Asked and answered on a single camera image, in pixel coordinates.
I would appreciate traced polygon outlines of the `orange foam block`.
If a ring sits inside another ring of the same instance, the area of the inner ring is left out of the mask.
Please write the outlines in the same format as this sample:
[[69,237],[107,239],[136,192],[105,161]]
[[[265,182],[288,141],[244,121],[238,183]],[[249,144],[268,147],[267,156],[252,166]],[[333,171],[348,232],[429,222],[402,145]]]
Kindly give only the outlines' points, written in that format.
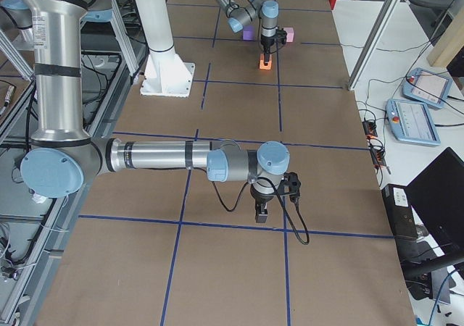
[[271,70],[272,69],[272,56],[265,55],[261,53],[260,55],[260,63],[259,63],[259,69],[260,70]]

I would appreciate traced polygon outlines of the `purple foam block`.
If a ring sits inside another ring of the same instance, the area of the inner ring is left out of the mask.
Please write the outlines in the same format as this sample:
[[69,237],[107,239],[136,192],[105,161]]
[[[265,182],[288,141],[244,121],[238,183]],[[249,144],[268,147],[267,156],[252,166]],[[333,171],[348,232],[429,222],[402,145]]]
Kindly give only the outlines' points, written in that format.
[[242,39],[244,41],[254,41],[255,40],[255,31],[253,25],[247,25],[242,30]]

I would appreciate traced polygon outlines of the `pink foam block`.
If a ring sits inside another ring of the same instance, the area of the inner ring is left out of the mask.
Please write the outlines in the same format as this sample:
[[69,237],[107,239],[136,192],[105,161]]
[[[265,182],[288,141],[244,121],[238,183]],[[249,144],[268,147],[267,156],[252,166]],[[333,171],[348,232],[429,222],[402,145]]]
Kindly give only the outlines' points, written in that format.
[[286,42],[292,43],[294,41],[294,29],[291,27],[285,27],[283,30],[286,32]]

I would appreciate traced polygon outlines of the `orange black power strip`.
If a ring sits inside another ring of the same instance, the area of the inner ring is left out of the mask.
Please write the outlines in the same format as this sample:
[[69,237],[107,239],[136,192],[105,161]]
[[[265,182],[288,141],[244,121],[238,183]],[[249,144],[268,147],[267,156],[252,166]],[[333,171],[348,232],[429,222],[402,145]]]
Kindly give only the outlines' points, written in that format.
[[370,157],[373,162],[373,166],[376,170],[380,170],[382,167],[386,167],[386,149],[384,143],[378,137],[376,131],[376,122],[374,120],[364,119],[362,121],[362,126],[365,132],[365,137],[368,144]]

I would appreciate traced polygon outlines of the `black computer box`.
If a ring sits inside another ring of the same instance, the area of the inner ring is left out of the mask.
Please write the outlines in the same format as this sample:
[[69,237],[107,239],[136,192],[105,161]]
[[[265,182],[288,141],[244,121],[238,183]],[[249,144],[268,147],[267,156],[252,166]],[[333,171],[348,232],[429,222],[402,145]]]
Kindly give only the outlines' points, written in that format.
[[405,187],[387,184],[382,190],[382,197],[392,234],[396,238],[415,241],[418,234],[413,218],[412,207],[407,200]]

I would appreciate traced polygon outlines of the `lower teach pendant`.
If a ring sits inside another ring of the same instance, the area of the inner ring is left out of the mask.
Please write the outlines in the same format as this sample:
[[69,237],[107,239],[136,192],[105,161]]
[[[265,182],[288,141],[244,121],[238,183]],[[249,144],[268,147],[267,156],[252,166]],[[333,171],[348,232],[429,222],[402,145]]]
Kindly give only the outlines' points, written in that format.
[[386,102],[386,113],[391,131],[398,141],[425,146],[441,144],[425,103],[389,99]]

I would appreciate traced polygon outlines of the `teach pendant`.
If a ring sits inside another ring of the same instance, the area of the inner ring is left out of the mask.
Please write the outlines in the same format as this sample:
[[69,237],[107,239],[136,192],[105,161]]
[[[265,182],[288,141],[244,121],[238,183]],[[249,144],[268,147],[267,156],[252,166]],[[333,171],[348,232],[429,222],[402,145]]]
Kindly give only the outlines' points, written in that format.
[[451,78],[417,67],[406,76],[402,85],[402,94],[406,98],[441,109],[451,85]]
[[386,102],[386,113],[391,131],[398,141],[425,146],[441,144],[425,103],[389,99]]

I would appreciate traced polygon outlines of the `upper teach pendant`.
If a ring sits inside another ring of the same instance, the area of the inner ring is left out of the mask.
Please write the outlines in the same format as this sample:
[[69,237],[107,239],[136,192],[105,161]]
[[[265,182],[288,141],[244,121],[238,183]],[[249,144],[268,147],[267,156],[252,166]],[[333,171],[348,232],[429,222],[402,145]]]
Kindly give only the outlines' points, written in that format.
[[451,78],[417,67],[406,76],[402,85],[402,94],[406,98],[441,109],[451,85]]

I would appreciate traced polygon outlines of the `black monitor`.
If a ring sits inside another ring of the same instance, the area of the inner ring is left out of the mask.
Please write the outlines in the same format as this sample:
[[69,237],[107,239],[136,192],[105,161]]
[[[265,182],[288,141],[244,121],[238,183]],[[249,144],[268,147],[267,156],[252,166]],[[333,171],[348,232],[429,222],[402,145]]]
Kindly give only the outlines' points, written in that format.
[[463,248],[463,160],[443,150],[406,187],[407,200],[446,253]]

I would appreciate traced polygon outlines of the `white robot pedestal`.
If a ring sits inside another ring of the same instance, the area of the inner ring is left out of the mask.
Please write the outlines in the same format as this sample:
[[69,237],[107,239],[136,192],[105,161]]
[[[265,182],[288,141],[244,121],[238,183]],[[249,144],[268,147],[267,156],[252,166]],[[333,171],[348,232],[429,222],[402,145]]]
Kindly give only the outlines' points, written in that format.
[[136,5],[149,47],[141,94],[189,96],[195,64],[176,53],[166,0],[136,0]]

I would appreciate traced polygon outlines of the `aluminium frame post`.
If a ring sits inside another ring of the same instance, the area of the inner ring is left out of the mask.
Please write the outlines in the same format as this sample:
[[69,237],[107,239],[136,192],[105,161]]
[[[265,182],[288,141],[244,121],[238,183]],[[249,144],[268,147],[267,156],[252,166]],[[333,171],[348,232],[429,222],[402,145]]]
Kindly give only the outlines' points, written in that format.
[[349,81],[347,83],[347,89],[349,91],[353,91],[355,89],[399,2],[400,0],[385,0],[383,3],[365,45],[357,59],[352,74],[349,77]]

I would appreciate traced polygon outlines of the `aluminium frame table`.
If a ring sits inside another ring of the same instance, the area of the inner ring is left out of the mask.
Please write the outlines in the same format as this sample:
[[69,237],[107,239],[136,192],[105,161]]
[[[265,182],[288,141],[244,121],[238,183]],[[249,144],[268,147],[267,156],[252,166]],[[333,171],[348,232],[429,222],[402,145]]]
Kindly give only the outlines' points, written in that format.
[[[95,138],[114,130],[134,77],[109,28],[83,34],[84,128]],[[18,89],[1,118],[1,324],[32,325],[45,299],[90,185],[62,198],[44,198],[24,183],[20,164],[38,127],[36,87],[3,73]]]

